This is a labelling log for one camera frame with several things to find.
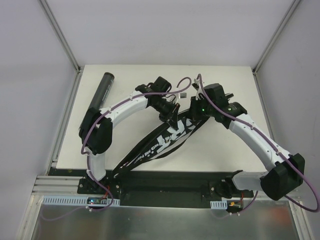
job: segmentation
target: gray floor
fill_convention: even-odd
[[[43,205],[46,218],[73,206]],[[112,207],[79,209],[56,220],[38,218],[34,240],[295,240],[299,239],[287,201],[256,201],[240,216],[224,210]]]

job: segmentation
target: black tube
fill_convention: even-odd
[[[105,104],[106,98],[110,92],[111,86],[114,83],[115,76],[110,72],[104,73],[98,88],[91,100],[89,108],[100,109]]]

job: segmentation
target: white table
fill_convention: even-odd
[[[140,84],[154,82],[162,76],[177,85],[183,77],[191,79],[202,74],[204,85],[220,83],[226,93],[234,93],[231,102],[239,102],[247,109],[256,124],[268,133],[260,98],[250,67],[247,66],[186,66],[186,65],[86,65],[75,97],[56,168],[86,169],[86,157],[81,155],[79,126],[105,72],[115,80],[105,107],[115,104]],[[181,99],[180,110],[189,108],[193,87]],[[161,124],[159,113],[149,107],[122,121],[113,130],[112,145],[107,150],[106,169],[117,163],[149,132]],[[186,143],[169,156],[144,163],[136,168],[144,171],[190,172],[249,172],[265,171],[263,164],[250,148],[235,134],[213,118],[193,134]]]

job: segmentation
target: white wall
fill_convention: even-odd
[[[258,72],[275,139],[305,157],[305,175],[320,192],[320,1],[304,0]],[[305,205],[315,200],[304,184]],[[309,213],[315,239],[320,214]]]
[[[292,0],[48,0],[85,64],[251,66]]]
[[[0,239],[43,174],[75,71],[36,0],[0,1]]]

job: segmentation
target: gray wall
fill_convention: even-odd
[[[36,0],[0,1],[0,239],[16,239],[75,71]]]
[[[292,0],[48,0],[80,65],[253,67]]]
[[[306,160],[305,175],[320,192],[320,1],[304,0],[258,72],[275,139]],[[316,202],[304,184],[305,205]],[[320,214],[309,213],[316,239]]]

